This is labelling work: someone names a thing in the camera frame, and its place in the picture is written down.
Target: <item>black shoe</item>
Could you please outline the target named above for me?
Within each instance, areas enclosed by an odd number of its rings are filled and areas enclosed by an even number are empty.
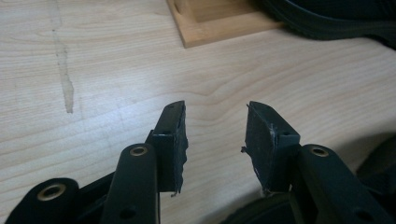
[[[370,36],[396,49],[396,0],[259,0],[299,33],[323,40]]]

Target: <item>hole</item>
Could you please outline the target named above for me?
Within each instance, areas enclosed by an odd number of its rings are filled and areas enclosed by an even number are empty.
[[[134,147],[129,151],[132,156],[142,156],[148,152],[146,147]]]
[[[44,189],[42,189],[37,194],[37,199],[42,202],[50,201],[61,196],[66,190],[66,185],[64,184],[52,184]]]
[[[125,208],[124,210],[122,210],[120,212],[121,219],[131,219],[134,216],[136,216],[136,210],[135,210],[134,206]]]
[[[311,153],[319,157],[328,157],[329,152],[321,148],[311,148]]]
[[[355,215],[360,218],[361,220],[367,221],[367,222],[372,222],[374,221],[372,215],[368,212],[366,212],[365,210],[363,210],[362,208],[357,208],[355,210]]]

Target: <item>tabletop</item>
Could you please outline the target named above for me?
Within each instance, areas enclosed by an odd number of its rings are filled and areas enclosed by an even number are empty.
[[[396,51],[369,38],[279,28],[184,49],[164,0],[1,1],[0,29],[2,223],[40,182],[82,187],[114,171],[179,100],[190,147],[162,223],[219,223],[261,197],[240,152],[249,101],[352,171],[396,132]]]

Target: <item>scratch mark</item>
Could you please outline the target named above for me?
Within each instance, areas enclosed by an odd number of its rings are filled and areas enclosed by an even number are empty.
[[[57,0],[49,0],[49,17],[52,24],[52,40],[55,46],[59,75],[61,76],[62,90],[64,92],[64,105],[66,112],[73,114],[74,87],[67,68],[67,46],[58,36],[58,29],[62,26],[63,22]]]

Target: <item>metal rivet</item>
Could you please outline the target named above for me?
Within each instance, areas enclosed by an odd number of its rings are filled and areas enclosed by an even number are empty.
[[[129,151],[132,156],[143,156],[148,153],[148,149],[146,147],[134,147]]]
[[[310,149],[311,153],[319,157],[328,157],[329,152],[325,149],[313,147]]]
[[[66,191],[66,185],[61,183],[52,184],[42,189],[37,194],[37,199],[42,202],[50,201],[58,198]]]

